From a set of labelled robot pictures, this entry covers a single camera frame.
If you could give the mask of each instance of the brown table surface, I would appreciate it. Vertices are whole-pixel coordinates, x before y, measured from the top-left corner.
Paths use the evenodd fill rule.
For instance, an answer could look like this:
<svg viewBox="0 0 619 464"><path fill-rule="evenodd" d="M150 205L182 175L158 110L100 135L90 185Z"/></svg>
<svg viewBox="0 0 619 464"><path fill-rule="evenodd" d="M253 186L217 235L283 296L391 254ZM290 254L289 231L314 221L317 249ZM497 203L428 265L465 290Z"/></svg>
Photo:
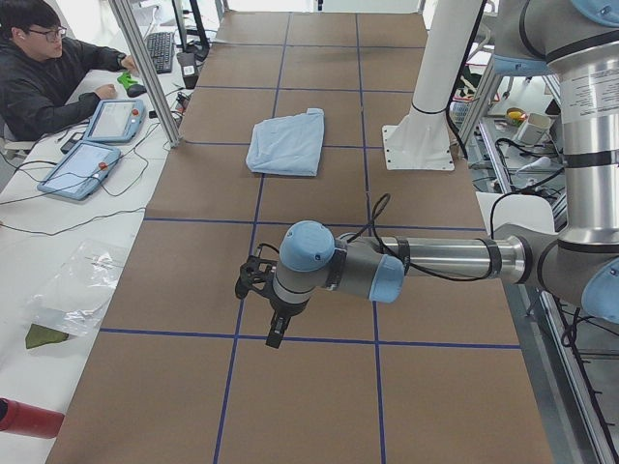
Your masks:
<svg viewBox="0 0 619 464"><path fill-rule="evenodd" d="M317 291L279 350L234 297L259 242L302 219L484 236L466 162L388 171L427 39L415 14L223 19L49 464L550 463L499 281L409 278L394 304ZM315 178L245 166L253 125L325 110Z"/></svg>

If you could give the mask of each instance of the white desk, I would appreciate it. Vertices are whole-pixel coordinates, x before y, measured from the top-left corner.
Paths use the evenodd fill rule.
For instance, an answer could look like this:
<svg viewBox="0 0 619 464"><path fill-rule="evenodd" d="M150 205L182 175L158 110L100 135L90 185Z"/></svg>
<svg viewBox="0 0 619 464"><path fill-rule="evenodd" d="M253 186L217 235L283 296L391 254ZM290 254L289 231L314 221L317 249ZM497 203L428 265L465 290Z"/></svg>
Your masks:
<svg viewBox="0 0 619 464"><path fill-rule="evenodd" d="M117 72L90 72L74 94L77 96L114 82L118 98L125 98L124 89L116 82L118 75ZM182 85L177 63L172 74L161 74L161 82L165 93L177 88L178 84ZM141 98L147 110L152 109L147 96ZM168 101L173 102L174 99L172 94ZM119 147L122 152L127 153L155 122L157 120L147 117L132 142ZM35 147L26 161L58 161L63 156L60 147L64 141L71 133L83 130L84 127L71 130L61 142L56 142L58 136L49 137ZM144 207L161 175L167 149L163 130L157 128L138 148L138 153L149 161L148 168L142 178L119 197L111 197L101 188L78 204L41 196L0 205L0 220L22 229L55 232L96 216ZM135 154L127 155L110 173L105 187L114 193L123 190L139 175L144 164L144 160ZM27 167L36 168L29 172L41 179L48 169L39 166L44 165ZM40 194L36 184L24 173L17 172L0 193L0 203ZM24 338L30 322L22 316L24 303L40 285L58 272L84 240L131 248L143 216L143 211L140 211L100 219L55 237L0 228L0 292L3 300L0 306L0 396L51 410L67 411L96 334L71 337L63 343L26 351ZM52 445L53 440L0 433L3 464L42 464Z"/></svg>

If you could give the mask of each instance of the keyboard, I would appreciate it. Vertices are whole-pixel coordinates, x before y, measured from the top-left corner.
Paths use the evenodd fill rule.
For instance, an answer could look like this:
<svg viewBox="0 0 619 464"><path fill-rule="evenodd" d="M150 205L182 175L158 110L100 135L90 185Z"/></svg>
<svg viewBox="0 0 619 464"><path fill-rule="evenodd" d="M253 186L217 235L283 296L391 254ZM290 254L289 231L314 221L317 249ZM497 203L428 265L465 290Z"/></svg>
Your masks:
<svg viewBox="0 0 619 464"><path fill-rule="evenodd" d="M153 32L146 36L146 49L151 55L157 74L172 72L174 46L173 32Z"/></svg>

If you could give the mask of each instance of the man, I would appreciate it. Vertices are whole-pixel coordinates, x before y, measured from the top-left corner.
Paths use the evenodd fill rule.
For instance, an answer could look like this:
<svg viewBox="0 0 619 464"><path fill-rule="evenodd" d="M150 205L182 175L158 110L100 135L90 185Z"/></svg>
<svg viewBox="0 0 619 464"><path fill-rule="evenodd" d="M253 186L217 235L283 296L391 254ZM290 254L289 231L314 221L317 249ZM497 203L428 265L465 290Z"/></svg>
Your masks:
<svg viewBox="0 0 619 464"><path fill-rule="evenodd" d="M100 100L114 99L114 84L107 84L66 104L90 70L136 71L131 56L66 38L44 0L0 0L0 27L0 115L16 140L58 132L90 117Z"/></svg>

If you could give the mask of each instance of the green cloth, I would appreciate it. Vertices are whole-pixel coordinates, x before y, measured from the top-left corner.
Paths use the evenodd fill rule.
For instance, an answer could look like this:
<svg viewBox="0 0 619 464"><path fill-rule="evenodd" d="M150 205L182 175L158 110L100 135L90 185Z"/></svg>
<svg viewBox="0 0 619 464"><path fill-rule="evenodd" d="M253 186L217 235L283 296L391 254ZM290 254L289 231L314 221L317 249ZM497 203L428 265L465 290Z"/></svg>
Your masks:
<svg viewBox="0 0 619 464"><path fill-rule="evenodd" d="M37 348L38 346L47 345L48 343L60 343L69 338L68 333L54 331L47 327L32 324L30 331L26 335L26 349Z"/></svg>

